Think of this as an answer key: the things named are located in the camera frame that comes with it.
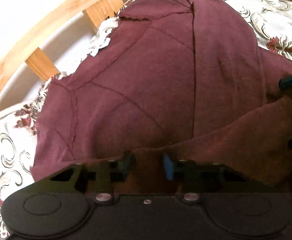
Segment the maroon knit sweater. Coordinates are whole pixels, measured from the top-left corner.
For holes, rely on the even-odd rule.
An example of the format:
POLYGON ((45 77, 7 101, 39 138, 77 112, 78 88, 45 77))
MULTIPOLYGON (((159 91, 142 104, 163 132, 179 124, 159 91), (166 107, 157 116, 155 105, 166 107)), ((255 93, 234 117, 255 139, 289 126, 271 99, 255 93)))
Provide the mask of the maroon knit sweater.
POLYGON ((162 155, 268 185, 292 174, 292 61, 222 0, 136 0, 110 44, 49 85, 31 174, 133 154, 124 192, 170 191, 162 155))

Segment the floral white satin bedspread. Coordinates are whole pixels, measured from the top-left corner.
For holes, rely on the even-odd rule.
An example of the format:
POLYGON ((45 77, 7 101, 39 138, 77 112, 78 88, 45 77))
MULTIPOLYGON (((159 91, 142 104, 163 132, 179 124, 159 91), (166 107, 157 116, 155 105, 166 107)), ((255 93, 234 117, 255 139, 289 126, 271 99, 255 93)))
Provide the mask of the floral white satin bedspread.
MULTIPOLYGON (((292 60, 292 0, 223 0, 238 11, 257 37, 260 47, 292 60)), ((107 16, 90 31, 83 13, 60 27, 44 44, 44 51, 60 70, 72 74, 87 54, 96 55, 118 26, 116 15, 107 16)), ((9 232, 1 215, 7 196, 33 182, 30 174, 37 145, 35 121, 47 96, 48 83, 37 82, 25 64, 4 92, 0 106, 0 239, 9 232)))

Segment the wooden bed headboard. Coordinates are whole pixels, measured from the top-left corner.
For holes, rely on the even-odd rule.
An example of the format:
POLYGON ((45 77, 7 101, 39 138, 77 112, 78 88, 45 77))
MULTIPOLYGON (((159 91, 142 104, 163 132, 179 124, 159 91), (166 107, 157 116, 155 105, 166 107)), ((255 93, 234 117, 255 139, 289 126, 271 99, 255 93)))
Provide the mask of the wooden bed headboard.
POLYGON ((122 5, 122 0, 0 0, 0 93, 23 62, 43 80, 57 73, 39 45, 73 16, 85 11, 98 26, 122 5))

